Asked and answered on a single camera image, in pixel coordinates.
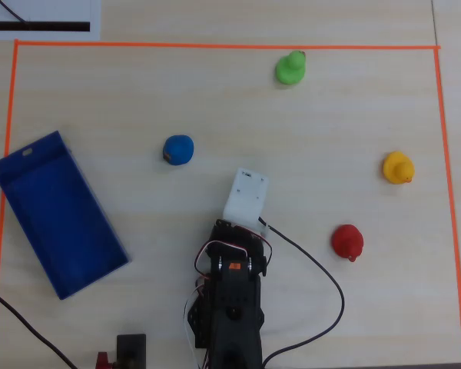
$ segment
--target wire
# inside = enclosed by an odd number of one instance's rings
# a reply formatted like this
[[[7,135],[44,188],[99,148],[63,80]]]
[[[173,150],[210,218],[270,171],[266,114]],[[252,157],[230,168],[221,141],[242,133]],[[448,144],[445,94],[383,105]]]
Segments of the wire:
[[[205,351],[205,357],[203,358],[203,364],[201,365],[201,369],[205,369],[205,367],[208,365],[208,349]]]
[[[270,242],[268,242],[267,239],[265,237],[263,237],[261,234],[258,234],[258,233],[256,233],[255,231],[252,231],[249,228],[243,227],[242,225],[236,225],[236,227],[245,229],[246,231],[254,234],[256,237],[260,238],[265,244],[268,245],[268,247],[270,249],[270,256],[268,257],[268,261],[267,261],[267,266],[268,266],[268,264],[270,263],[270,260],[271,260],[271,255],[274,254],[274,249],[271,247]]]
[[[213,244],[214,242],[218,242],[219,244],[223,244],[225,246],[228,246],[230,248],[235,248],[237,250],[241,250],[243,251],[245,254],[246,254],[246,258],[247,258],[247,250],[245,248],[242,248],[241,246],[237,246],[236,244],[229,244],[227,242],[223,242],[223,241],[218,241],[218,240],[213,240],[213,241],[209,241],[207,242],[206,244],[204,244],[201,249],[199,250],[199,252],[197,253],[197,257],[194,259],[194,268],[196,269],[196,271],[205,279],[210,279],[205,273],[203,273],[202,271],[200,271],[200,269],[198,269],[198,261],[200,260],[200,257],[201,255],[203,254],[203,251],[205,251],[205,249],[208,247],[209,244]]]
[[[19,314],[18,311],[16,311],[7,301],[5,301],[3,298],[0,297],[0,304],[5,306],[11,313],[15,315],[17,319],[20,320],[21,323],[25,325],[29,331],[36,336],[37,339],[39,339],[43,344],[48,346],[57,354],[71,369],[78,369],[59,349],[56,348],[50,341],[48,341],[46,338],[41,336],[37,330],[35,330],[27,320],[22,317],[22,315]]]
[[[186,332],[187,342],[188,342],[188,344],[190,345],[191,353],[193,354],[194,363],[197,365],[198,369],[202,369],[202,368],[201,368],[201,366],[200,366],[199,363],[198,363],[197,355],[194,353],[193,345],[191,344],[190,334],[189,334],[188,331],[187,331],[186,308],[187,308],[187,303],[189,302],[189,300],[191,299],[191,297],[193,296],[193,294],[194,294],[196,291],[198,291],[198,288],[201,288],[201,287],[203,287],[202,284],[200,284],[199,286],[197,286],[197,287],[193,290],[193,292],[191,292],[191,294],[188,296],[188,298],[187,298],[187,300],[186,300],[186,303],[184,304],[184,310],[183,310],[183,325],[184,325],[184,331]]]
[[[14,11],[12,9],[10,9],[2,0],[0,0],[0,5],[3,6],[7,10],[7,12],[12,14],[15,19],[17,19],[21,23],[24,23],[25,25],[27,25],[27,22],[23,18],[21,18],[17,14],[15,14]]]
[[[261,224],[263,225],[267,225],[267,223],[262,219],[262,218],[258,218],[258,220],[260,221]],[[315,265],[317,265],[317,267],[319,269],[321,269],[325,275],[327,275],[329,277],[329,279],[334,283],[334,285],[337,287],[338,289],[338,292],[340,292],[340,297],[341,297],[341,309],[340,309],[340,313],[338,314],[338,317],[337,319],[327,328],[325,329],[324,331],[322,331],[321,333],[319,334],[316,334],[315,336],[305,340],[305,341],[302,341],[302,342],[299,342],[298,344],[292,344],[290,346],[287,346],[287,347],[284,347],[284,348],[281,348],[280,350],[277,350],[273,353],[271,353],[270,355],[267,356],[266,359],[264,359],[263,361],[263,365],[262,365],[262,368],[264,369],[267,364],[268,364],[268,361],[270,361],[271,359],[273,359],[274,357],[276,357],[277,355],[280,355],[280,354],[283,354],[284,352],[287,352],[287,351],[290,351],[290,350],[294,350],[296,348],[299,348],[301,346],[304,346],[305,344],[310,344],[311,342],[317,340],[318,338],[321,338],[322,336],[324,336],[325,334],[327,334],[328,332],[330,332],[331,330],[333,330],[333,328],[335,328],[338,324],[338,322],[340,321],[342,315],[343,315],[343,311],[345,310],[345,297],[343,296],[343,291],[341,291],[341,287],[340,285],[338,284],[337,281],[335,281],[335,278],[333,278],[333,276],[330,274],[329,271],[326,270],[326,268],[321,265],[319,263],[319,261],[317,261],[315,258],[313,258],[307,251],[305,251],[301,246],[299,246],[298,244],[296,244],[295,242],[293,242],[292,240],[290,240],[288,237],[286,237],[285,235],[283,235],[282,233],[280,233],[276,228],[273,228],[271,226],[269,226],[270,230],[277,234],[278,236],[282,237],[285,241],[287,241],[289,244],[291,244],[292,246],[294,246],[297,250],[299,250],[300,252],[302,252],[304,255],[306,255]]]

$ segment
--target green rubber duck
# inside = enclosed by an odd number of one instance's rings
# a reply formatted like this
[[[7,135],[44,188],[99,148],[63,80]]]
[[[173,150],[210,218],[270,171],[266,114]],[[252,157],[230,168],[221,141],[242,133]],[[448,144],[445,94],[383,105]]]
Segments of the green rubber duck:
[[[306,54],[296,50],[280,58],[275,69],[277,79],[284,85],[295,85],[306,74]]]

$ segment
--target red rubber duck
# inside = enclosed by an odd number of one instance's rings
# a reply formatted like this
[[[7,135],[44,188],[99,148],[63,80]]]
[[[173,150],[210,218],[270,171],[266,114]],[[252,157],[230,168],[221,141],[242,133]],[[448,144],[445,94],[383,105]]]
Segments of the red rubber duck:
[[[344,224],[331,236],[331,246],[338,256],[354,262],[362,254],[363,237],[355,226]]]

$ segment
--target paper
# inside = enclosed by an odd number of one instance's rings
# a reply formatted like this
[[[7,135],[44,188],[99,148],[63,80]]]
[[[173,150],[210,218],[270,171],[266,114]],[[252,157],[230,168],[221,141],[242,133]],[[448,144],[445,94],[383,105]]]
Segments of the paper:
[[[89,32],[0,31],[0,40],[99,41],[101,0],[4,0],[26,21],[90,22]],[[0,22],[19,22],[0,5]]]

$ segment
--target yellow rubber duck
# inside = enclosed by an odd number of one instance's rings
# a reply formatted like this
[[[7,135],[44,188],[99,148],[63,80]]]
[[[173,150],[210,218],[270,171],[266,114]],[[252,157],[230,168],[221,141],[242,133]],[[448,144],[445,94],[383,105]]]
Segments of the yellow rubber duck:
[[[383,164],[384,177],[395,185],[410,183],[415,174],[413,163],[401,151],[393,151],[387,155]]]

